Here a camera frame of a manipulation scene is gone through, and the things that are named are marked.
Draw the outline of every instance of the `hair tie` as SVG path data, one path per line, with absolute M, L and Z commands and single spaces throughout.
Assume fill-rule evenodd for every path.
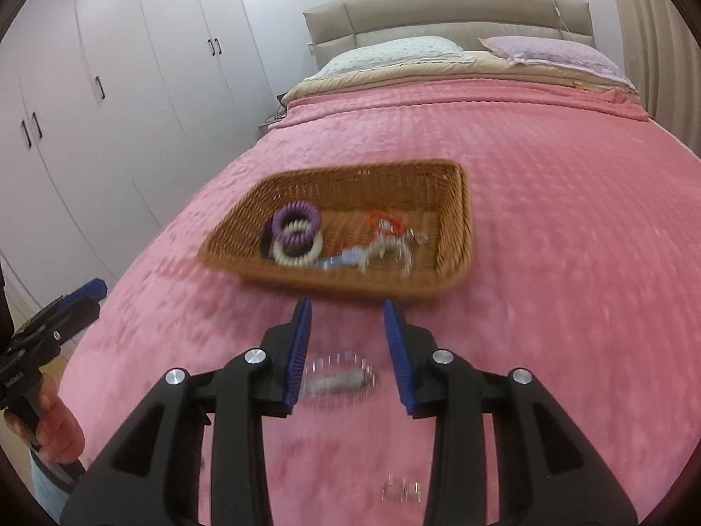
M 301 231 L 287 232 L 287 226 L 296 221 L 306 221 L 308 227 Z M 310 202 L 296 201 L 289 203 L 273 216 L 273 238 L 288 250 L 313 242 L 320 229 L 321 214 Z
M 293 221 L 291 224 L 283 229 L 285 234 L 296 234 L 303 231 L 309 231 L 311 227 L 308 221 L 298 220 Z M 314 261 L 319 258 L 321 250 L 324 247 L 324 236 L 321 230 L 318 230 L 314 235 L 313 242 L 309 250 L 299 256 L 290 254 L 290 249 L 285 247 L 281 242 L 273 242 L 273 259 L 281 267 L 310 267 Z

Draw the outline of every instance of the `purple hair tie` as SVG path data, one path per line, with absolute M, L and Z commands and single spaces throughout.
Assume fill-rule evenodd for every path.
M 309 222 L 306 231 L 299 233 L 285 233 L 285 226 L 298 219 Z M 321 214 L 310 202 L 292 202 L 273 216 L 273 237 L 275 241 L 283 244 L 285 249 L 295 249 L 313 242 L 314 235 L 321 229 Z

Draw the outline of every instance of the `white pillow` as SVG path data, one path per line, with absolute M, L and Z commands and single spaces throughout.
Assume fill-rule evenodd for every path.
M 497 57 L 509 61 L 509 65 L 548 65 L 574 69 L 635 88 L 618 65 L 583 43 L 525 36 L 504 36 L 479 41 Z
M 463 48 L 446 38 L 422 36 L 395 39 L 341 53 L 310 78 L 332 77 L 351 71 L 366 71 L 434 59 L 462 59 L 462 54 Z

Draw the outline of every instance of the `black gripper frame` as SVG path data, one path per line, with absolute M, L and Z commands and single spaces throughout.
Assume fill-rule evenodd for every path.
M 222 369 L 167 372 L 78 483 L 61 525 L 196 525 L 202 434 L 215 414 L 211 525 L 271 526 L 262 416 L 292 413 L 297 394 L 289 382 L 299 383 L 299 355 L 306 356 L 306 344 L 293 342 L 310 327 L 311 304 L 300 300 L 290 323 L 269 329 L 260 348 Z
M 635 510 L 584 434 L 531 372 L 476 370 L 394 313 L 411 362 L 415 419 L 436 418 L 425 526 L 486 525 L 483 414 L 499 466 L 496 526 L 634 526 Z
M 85 473 L 80 462 L 45 465 L 35 453 L 34 436 L 43 414 L 38 404 L 41 366 L 61 353 L 61 346 L 99 318 L 99 301 L 107 293 L 104 281 L 94 279 L 70 295 L 61 296 L 21 326 L 0 350 L 0 410 L 8 409 L 27 424 L 34 461 L 57 487 L 70 492 Z

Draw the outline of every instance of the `cable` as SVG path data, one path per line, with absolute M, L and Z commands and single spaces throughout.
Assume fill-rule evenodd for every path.
M 285 118 L 286 116 L 287 116 L 287 109 L 285 107 L 283 107 L 283 105 L 280 105 L 280 107 L 278 108 L 278 112 L 276 114 L 274 114 L 273 116 L 267 117 L 264 124 L 273 124 L 274 122 L 279 122 L 283 118 Z
M 572 35 L 572 32 L 569 31 L 569 27 L 567 27 L 567 22 L 565 22 L 565 18 L 562 17 L 562 12 L 560 11 L 560 8 L 558 8 L 557 3 L 555 0 L 550 0 L 552 2 L 552 5 L 555 7 L 555 13 L 557 13 L 557 16 L 559 17 L 559 22 L 562 22 L 562 25 L 565 26 L 565 29 L 567 30 L 567 33 L 570 35 L 570 40 L 574 41 L 574 36 Z M 562 36 L 562 39 L 564 39 L 564 34 L 562 33 L 562 28 L 559 25 L 559 22 L 557 22 L 557 28 L 560 32 L 560 36 Z

